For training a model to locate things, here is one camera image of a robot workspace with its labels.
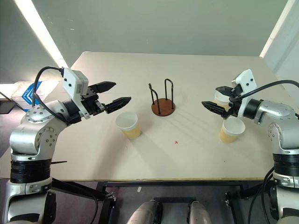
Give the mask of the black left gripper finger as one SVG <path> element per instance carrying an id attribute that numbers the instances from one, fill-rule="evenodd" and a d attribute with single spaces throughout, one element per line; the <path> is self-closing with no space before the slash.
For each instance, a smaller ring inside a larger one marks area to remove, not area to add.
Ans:
<path id="1" fill-rule="evenodd" d="M 103 92 L 110 90 L 115 85 L 116 85 L 115 82 L 110 82 L 110 81 L 100 82 L 100 83 L 97 83 L 94 85 L 94 91 L 96 93 L 103 93 Z"/>
<path id="2" fill-rule="evenodd" d="M 110 114 L 126 106 L 131 100 L 131 97 L 121 97 L 112 101 L 112 103 L 104 106 L 105 112 Z"/>

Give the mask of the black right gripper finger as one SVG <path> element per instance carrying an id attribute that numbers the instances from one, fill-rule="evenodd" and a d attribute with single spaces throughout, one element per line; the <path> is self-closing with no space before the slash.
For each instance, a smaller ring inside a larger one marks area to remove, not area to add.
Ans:
<path id="1" fill-rule="evenodd" d="M 222 106 L 217 105 L 211 101 L 202 101 L 201 104 L 208 109 L 210 112 L 220 115 L 222 118 L 228 118 L 230 116 L 230 112 L 226 111 L 226 109 Z"/>
<path id="2" fill-rule="evenodd" d="M 233 88 L 228 87 L 228 86 L 216 87 L 215 90 L 225 96 L 231 96 L 232 92 L 233 92 Z"/>

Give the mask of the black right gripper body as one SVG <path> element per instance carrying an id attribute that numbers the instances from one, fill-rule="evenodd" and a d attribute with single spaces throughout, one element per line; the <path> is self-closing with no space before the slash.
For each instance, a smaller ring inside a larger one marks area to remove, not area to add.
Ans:
<path id="1" fill-rule="evenodd" d="M 240 84 L 237 84 L 234 88 L 227 87 L 225 90 L 226 96 L 229 97 L 229 114 L 232 116 L 238 116 L 238 112 L 242 103 L 242 99 L 232 100 L 234 98 L 238 98 L 242 94 L 242 87 Z"/>

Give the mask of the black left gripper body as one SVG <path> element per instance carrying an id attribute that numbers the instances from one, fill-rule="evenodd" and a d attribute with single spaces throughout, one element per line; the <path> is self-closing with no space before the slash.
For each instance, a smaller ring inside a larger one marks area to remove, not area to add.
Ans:
<path id="1" fill-rule="evenodd" d="M 100 103 L 98 99 L 99 96 L 94 91 L 94 85 L 88 86 L 86 94 L 81 96 L 81 103 L 89 115 L 95 116 L 105 111 L 105 104 Z"/>

